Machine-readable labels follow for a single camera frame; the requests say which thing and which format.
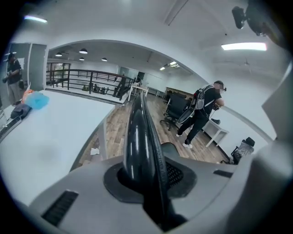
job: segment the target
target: backpack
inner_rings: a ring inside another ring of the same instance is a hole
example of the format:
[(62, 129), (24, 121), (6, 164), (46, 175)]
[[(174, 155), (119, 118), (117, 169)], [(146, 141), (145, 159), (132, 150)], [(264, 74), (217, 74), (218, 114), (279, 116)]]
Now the backpack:
[(201, 110), (204, 107), (213, 103), (215, 100), (212, 100), (211, 102), (209, 102), (205, 105), (205, 92), (211, 88), (213, 88), (213, 86), (208, 85), (207, 87), (200, 88), (199, 90), (197, 90), (194, 94), (194, 98), (192, 100), (190, 107), (193, 107), (195, 110)]

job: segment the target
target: handrail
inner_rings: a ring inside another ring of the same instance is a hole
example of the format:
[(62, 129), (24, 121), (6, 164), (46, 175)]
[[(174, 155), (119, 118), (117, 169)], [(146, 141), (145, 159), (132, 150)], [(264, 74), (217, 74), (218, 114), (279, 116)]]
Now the handrail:
[[(72, 76), (77, 76), (83, 79), (74, 79)], [(67, 84), (67, 90), (69, 89), (79, 89), (83, 91), (88, 91), (103, 95), (112, 95), (113, 97), (119, 98), (122, 100), (122, 97), (125, 93), (130, 91), (131, 84), (133, 79), (119, 74), (95, 71), (95, 70), (84, 70), (84, 69), (59, 69), (46, 72), (46, 84), (50, 86), (58, 87), (58, 84), (61, 84), (64, 88)]]

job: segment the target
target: wooden floor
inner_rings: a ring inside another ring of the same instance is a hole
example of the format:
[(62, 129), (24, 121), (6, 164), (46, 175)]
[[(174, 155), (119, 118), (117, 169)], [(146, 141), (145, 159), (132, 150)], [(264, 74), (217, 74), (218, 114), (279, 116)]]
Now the wooden floor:
[[(148, 95), (146, 102), (161, 143), (172, 142), (176, 146), (180, 156), (184, 158), (212, 163), (216, 163), (225, 159), (223, 153), (219, 150), (218, 147), (216, 147), (214, 143), (206, 148), (206, 144), (210, 141), (210, 139), (201, 131), (192, 140), (193, 148), (185, 148), (182, 144), (187, 137), (189, 129), (187, 129), (180, 138), (176, 137), (176, 127), (172, 126), (171, 130), (168, 131), (167, 124), (165, 122), (160, 123), (160, 120), (164, 119), (163, 114), (167, 107), (167, 105), (163, 103), (163, 99), (155, 97), (154, 95)], [(131, 111), (131, 105), (132, 100), (130, 100), (130, 102), (126, 101), (124, 106), (117, 105), (107, 119), (108, 158), (113, 158), (124, 154), (123, 150), (125, 131)], [(101, 160), (99, 155), (90, 155), (91, 148), (98, 147), (98, 135), (95, 134), (87, 146), (83, 156), (81, 157), (78, 166), (88, 164), (94, 160)]]

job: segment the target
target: black pants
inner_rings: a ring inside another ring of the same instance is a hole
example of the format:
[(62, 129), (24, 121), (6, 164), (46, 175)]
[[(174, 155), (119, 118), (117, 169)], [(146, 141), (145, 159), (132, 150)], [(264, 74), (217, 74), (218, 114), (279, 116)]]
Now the black pants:
[(204, 117), (201, 113), (195, 112), (194, 116), (192, 118), (189, 118), (186, 120), (184, 124), (179, 128), (178, 135), (182, 135), (182, 133), (189, 128), (191, 125), (193, 125), (191, 131), (187, 135), (187, 138), (185, 140), (185, 144), (190, 144), (192, 139), (196, 136), (196, 134), (205, 126), (209, 119)]

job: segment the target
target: blue plastic bag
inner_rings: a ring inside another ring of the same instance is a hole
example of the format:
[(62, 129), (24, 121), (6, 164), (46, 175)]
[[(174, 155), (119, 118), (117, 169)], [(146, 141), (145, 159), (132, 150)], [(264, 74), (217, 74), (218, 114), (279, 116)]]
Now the blue plastic bag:
[(40, 92), (33, 92), (27, 96), (24, 103), (30, 106), (32, 109), (42, 109), (49, 102), (49, 97)]

